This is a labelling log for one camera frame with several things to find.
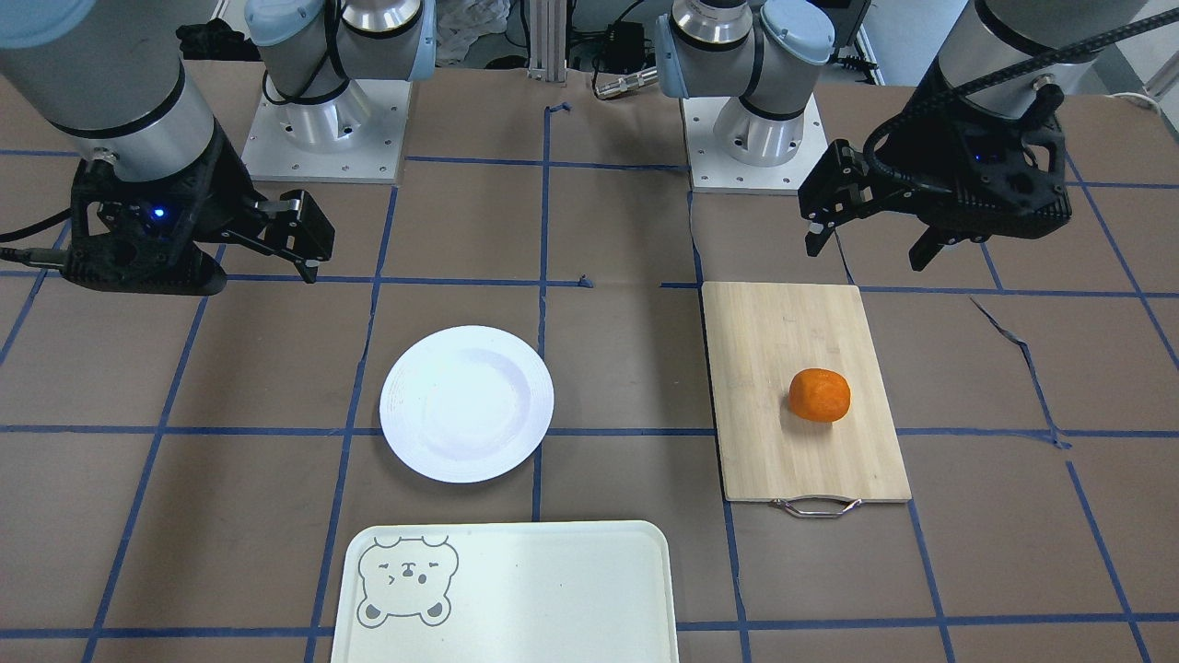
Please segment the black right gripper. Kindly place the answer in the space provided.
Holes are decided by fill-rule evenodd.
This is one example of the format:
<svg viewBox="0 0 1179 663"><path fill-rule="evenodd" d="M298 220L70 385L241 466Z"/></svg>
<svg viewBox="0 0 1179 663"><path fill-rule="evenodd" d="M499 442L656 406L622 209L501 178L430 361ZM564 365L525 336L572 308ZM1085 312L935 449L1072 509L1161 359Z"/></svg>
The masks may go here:
<svg viewBox="0 0 1179 663"><path fill-rule="evenodd" d="M210 297L225 273L202 242L228 242L294 265L307 283L332 258L335 227L307 190L264 201L219 124L187 168L131 183L112 164L77 164L62 278L97 291Z"/></svg>

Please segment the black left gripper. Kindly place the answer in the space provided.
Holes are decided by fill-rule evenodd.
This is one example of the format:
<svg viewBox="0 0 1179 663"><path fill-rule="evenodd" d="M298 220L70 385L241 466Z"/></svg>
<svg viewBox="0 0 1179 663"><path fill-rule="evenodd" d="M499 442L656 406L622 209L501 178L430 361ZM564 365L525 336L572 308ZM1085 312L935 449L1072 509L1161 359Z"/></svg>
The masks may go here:
<svg viewBox="0 0 1179 663"><path fill-rule="evenodd" d="M809 256L821 255L842 224L883 211L926 224L908 252L914 273L963 241L1043 238L1069 222L1056 117L1065 93L1056 79L1043 76L1014 119L964 97L922 109L948 88L951 83L933 64L898 122L872 131L863 152L849 140L826 147L799 188Z"/></svg>

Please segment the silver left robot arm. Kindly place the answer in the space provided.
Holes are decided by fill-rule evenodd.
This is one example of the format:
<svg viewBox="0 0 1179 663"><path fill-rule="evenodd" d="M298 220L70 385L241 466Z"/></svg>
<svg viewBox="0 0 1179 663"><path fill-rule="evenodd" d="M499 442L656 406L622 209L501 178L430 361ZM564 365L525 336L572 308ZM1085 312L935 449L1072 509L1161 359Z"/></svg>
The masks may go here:
<svg viewBox="0 0 1179 663"><path fill-rule="evenodd" d="M923 224L923 270L944 248L1038 239L1072 218L1058 109L1104 47L1175 22L1140 1L969 1L905 107L854 147L834 140L801 182L806 252L876 214ZM737 160L782 163L834 54L834 22L809 1L676 1L660 17L661 92L724 98L718 138Z"/></svg>

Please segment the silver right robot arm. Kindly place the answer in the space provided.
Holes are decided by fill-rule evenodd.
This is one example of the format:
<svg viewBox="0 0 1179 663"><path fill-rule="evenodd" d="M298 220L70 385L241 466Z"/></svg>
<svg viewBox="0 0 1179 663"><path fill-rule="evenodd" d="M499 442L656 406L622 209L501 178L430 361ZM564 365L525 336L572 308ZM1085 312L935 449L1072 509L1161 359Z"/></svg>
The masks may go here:
<svg viewBox="0 0 1179 663"><path fill-rule="evenodd" d="M4 234L4 260L97 291L210 297L228 276L204 243L290 262L307 283L335 227L312 193L270 201L182 63L144 25L146 1L5 1L4 77L80 158L62 214ZM249 1L265 66L253 126L278 134L296 176L391 180L401 132L378 88L429 78L434 1Z"/></svg>

